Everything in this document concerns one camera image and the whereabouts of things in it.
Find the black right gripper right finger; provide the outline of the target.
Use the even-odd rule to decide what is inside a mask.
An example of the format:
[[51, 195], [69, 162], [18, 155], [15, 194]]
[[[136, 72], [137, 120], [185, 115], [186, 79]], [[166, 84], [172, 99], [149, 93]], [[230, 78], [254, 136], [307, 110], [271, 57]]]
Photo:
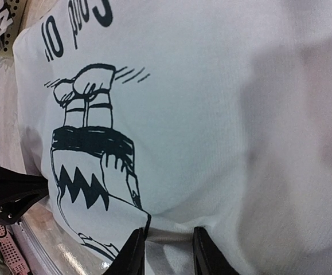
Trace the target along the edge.
[[193, 258], [196, 275], [239, 275], [203, 227], [194, 228]]

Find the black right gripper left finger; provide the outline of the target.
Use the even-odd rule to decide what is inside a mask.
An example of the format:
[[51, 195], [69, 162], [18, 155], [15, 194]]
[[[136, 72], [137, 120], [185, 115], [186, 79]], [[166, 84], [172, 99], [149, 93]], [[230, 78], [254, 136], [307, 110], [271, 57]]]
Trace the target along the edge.
[[144, 275], [145, 238], [142, 228], [134, 230], [108, 268], [108, 275]]

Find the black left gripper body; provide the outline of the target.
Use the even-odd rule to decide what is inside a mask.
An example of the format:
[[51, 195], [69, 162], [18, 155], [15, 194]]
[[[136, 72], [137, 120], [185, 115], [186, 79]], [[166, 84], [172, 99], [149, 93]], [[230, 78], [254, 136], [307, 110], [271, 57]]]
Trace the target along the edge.
[[0, 225], [13, 225], [48, 195], [48, 181], [0, 166]]

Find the white laundry basket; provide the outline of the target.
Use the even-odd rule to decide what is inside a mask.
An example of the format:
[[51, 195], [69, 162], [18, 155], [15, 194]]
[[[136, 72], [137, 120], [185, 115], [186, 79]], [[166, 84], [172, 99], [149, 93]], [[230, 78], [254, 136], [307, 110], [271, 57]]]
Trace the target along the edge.
[[6, 1], [9, 6], [13, 24], [8, 28], [4, 35], [4, 47], [0, 50], [0, 57], [10, 57], [13, 55], [13, 43], [22, 30], [25, 13], [28, 12], [28, 3], [26, 0]]

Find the aluminium front rail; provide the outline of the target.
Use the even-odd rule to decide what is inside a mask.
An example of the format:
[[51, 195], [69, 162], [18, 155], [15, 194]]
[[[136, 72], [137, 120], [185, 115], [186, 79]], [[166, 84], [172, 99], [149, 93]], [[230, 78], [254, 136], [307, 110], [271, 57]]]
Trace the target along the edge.
[[33, 274], [104, 274], [109, 268], [62, 229], [41, 204], [8, 229]]

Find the white garment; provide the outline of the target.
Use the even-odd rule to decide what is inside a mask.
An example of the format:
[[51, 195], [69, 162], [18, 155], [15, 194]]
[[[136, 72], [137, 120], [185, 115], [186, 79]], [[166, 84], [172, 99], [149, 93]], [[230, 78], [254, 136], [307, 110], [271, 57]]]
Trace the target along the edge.
[[332, 1], [58, 1], [14, 46], [29, 172], [107, 263], [332, 274]]

